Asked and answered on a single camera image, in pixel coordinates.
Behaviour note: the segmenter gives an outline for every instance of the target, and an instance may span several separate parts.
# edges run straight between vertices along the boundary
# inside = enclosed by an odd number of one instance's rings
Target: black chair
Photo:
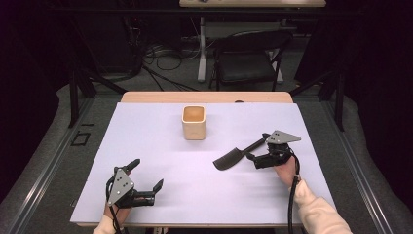
[[[291,40],[292,34],[287,31],[243,32],[222,39],[213,52],[215,65],[209,88],[214,80],[217,91],[220,84],[240,85],[272,81],[274,91],[282,52]],[[273,68],[274,62],[277,63],[276,69]]]

